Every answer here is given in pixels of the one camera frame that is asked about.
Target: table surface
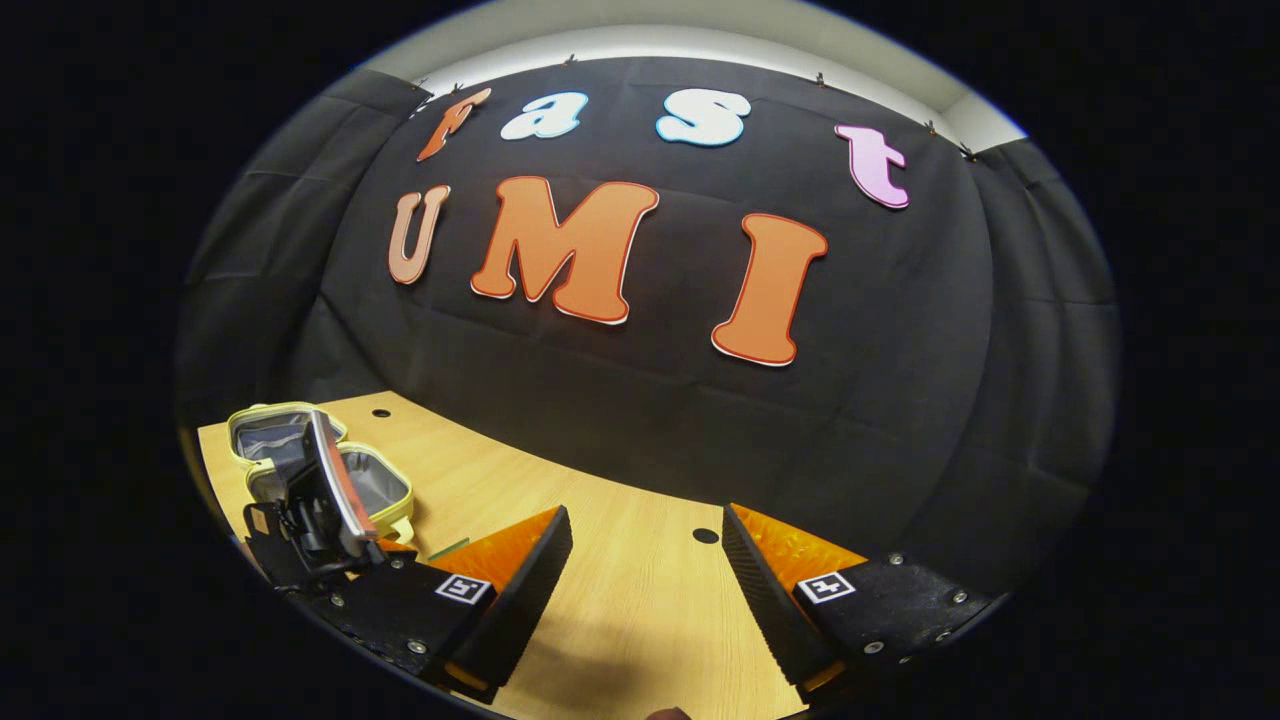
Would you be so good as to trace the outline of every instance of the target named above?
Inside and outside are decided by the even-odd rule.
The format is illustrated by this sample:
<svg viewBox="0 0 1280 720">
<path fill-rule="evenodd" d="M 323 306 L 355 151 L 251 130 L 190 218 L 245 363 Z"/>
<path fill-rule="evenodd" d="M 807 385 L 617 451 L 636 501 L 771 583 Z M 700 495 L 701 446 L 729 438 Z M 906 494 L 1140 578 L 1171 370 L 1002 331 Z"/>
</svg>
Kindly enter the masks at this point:
<svg viewBox="0 0 1280 720">
<path fill-rule="evenodd" d="M 678 706 L 695 720 L 772 720 L 805 707 L 769 655 L 719 542 L 692 537 L 696 528 L 719 533 L 721 507 L 557 465 L 393 392 L 320 406 L 347 425 L 346 439 L 375 447 L 413 484 L 420 562 L 462 538 L 568 509 L 573 551 L 492 710 L 643 720 Z M 253 500 L 227 424 L 200 428 L 200 445 L 218 501 L 243 538 L 243 509 Z"/>
</svg>

